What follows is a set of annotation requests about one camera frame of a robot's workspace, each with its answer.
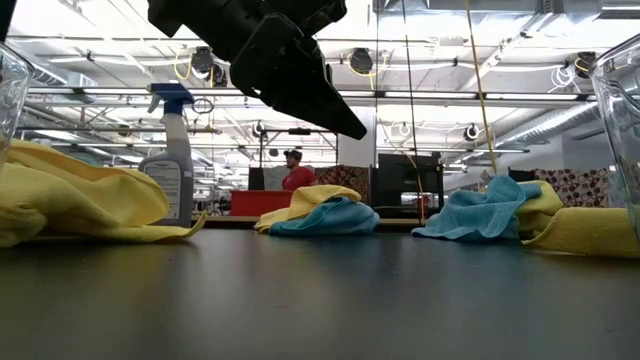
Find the person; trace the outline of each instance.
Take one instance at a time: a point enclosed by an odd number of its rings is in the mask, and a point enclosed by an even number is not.
[[[284,152],[287,158],[287,168],[289,175],[282,180],[282,190],[295,191],[303,186],[318,185],[318,179],[309,168],[300,166],[302,153],[297,150],[289,150]]]

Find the spray bottle label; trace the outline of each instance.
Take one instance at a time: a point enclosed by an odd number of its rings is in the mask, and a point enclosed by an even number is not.
[[[179,219],[182,178],[178,163],[175,161],[153,161],[144,166],[144,173],[155,180],[169,198],[169,212],[164,219]]]

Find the red shirt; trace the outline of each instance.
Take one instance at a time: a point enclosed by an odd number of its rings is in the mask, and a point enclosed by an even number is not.
[[[299,187],[311,186],[317,180],[311,169],[298,167],[282,180],[282,190],[295,191]]]

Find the tabletop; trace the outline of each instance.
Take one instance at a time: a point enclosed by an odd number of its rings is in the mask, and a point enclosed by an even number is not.
[[[638,359],[640,263],[203,230],[0,251],[3,359]]]

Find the blue spray nozzle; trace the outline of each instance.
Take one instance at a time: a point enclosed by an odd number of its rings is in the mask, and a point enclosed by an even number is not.
[[[182,107],[184,104],[193,104],[193,95],[182,86],[182,84],[173,83],[158,83],[151,84],[147,87],[147,91],[153,94],[153,101],[149,107],[149,113],[153,112],[160,99],[164,100],[164,113],[165,114],[179,114],[182,115]]]

